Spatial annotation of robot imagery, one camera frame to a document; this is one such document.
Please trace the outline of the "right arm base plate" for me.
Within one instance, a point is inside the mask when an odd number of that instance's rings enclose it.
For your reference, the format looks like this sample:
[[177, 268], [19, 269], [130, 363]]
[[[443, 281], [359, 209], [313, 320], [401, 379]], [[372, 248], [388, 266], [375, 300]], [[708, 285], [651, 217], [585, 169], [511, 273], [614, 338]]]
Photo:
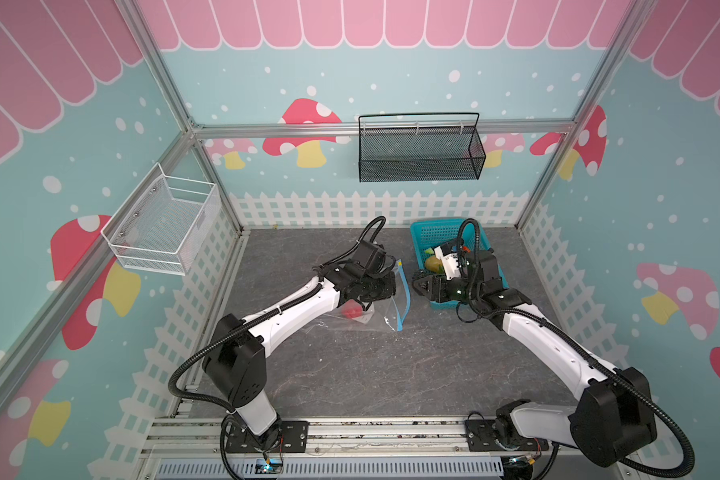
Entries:
[[537, 454], [550, 449], [547, 440], [522, 437], [503, 419], [474, 417], [464, 421], [470, 452], [520, 452]]

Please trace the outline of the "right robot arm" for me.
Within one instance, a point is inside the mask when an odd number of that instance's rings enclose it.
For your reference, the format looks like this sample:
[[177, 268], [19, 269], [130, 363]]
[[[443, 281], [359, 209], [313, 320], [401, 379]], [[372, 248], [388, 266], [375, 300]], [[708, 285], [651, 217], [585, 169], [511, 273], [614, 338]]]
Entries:
[[[548, 320], [522, 292], [507, 288], [490, 250], [452, 240], [429, 250], [413, 279], [414, 291], [435, 303], [455, 302], [490, 321], [531, 351], [565, 384], [576, 405], [508, 403], [496, 412], [494, 437], [505, 449], [524, 439], [578, 449], [600, 467], [621, 463], [659, 478], [681, 478], [695, 467], [693, 446], [681, 427], [652, 399], [648, 379], [637, 369], [620, 369], [590, 352]], [[659, 424], [677, 440], [681, 459], [653, 467], [632, 454], [653, 443]]]

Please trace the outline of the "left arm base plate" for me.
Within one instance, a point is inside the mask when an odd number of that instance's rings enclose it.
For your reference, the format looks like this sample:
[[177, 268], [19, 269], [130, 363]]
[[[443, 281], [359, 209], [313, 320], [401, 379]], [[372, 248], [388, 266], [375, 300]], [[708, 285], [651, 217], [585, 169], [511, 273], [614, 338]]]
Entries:
[[242, 453], [304, 453], [310, 423], [307, 421], [276, 421], [265, 433], [253, 435], [235, 422], [226, 428], [224, 451]]

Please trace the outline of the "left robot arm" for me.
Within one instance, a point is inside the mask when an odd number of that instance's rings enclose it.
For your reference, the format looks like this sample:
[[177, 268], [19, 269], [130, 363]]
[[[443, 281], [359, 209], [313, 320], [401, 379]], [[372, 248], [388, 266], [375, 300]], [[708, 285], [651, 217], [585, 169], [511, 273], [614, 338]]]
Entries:
[[[266, 392], [267, 359], [291, 335], [348, 302], [366, 311], [396, 294], [398, 260], [374, 241], [359, 240], [345, 255], [314, 268], [295, 293], [242, 319], [229, 314], [216, 325], [210, 343], [185, 360], [167, 381], [179, 399], [221, 407], [256, 437], [276, 431], [280, 416]], [[219, 397], [186, 391], [181, 377], [201, 364]]]

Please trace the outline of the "teal plastic basket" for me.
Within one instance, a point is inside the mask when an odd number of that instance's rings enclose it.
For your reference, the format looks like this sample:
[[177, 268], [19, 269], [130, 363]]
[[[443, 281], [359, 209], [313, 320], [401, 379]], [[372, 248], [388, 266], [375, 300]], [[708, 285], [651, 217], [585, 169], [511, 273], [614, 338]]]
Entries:
[[[411, 224], [410, 233], [412, 236], [413, 247], [419, 270], [426, 270], [425, 261], [434, 255], [434, 253], [428, 253], [428, 250], [432, 250], [434, 252], [435, 247], [455, 238], [457, 236], [458, 229], [464, 220], [465, 219], [463, 218], [430, 219], [420, 220]], [[469, 249], [472, 249], [474, 245], [473, 230], [473, 226], [467, 226], [464, 233], [464, 240]], [[482, 229], [482, 226], [480, 229], [480, 243], [481, 251], [493, 250], [485, 231]], [[508, 288], [509, 284], [504, 277], [504, 272], [500, 266], [498, 267], [498, 270], [503, 282], [503, 287]], [[457, 305], [458, 302], [456, 301], [445, 303], [430, 301], [430, 306], [433, 310], [453, 310], [456, 309]]]

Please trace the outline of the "clear zip top bag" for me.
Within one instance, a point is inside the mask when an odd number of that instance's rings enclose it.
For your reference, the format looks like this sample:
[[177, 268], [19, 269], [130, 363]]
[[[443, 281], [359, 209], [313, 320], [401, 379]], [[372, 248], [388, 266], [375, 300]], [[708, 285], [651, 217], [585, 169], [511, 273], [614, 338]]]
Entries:
[[366, 323], [343, 317], [340, 307], [344, 303], [321, 315], [317, 323], [335, 331], [370, 331], [389, 334], [401, 332], [411, 307], [411, 292], [401, 260], [395, 262], [389, 275], [384, 279], [374, 279], [371, 293], [381, 295], [381, 298], [352, 299], [361, 304], [366, 311]]

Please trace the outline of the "yellow toy potato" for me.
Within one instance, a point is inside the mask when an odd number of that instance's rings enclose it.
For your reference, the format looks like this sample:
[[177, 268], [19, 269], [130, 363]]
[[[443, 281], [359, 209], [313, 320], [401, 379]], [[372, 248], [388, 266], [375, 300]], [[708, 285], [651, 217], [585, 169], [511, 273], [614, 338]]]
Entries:
[[442, 260], [435, 255], [429, 256], [424, 262], [424, 268], [434, 274], [444, 274], [445, 269]]

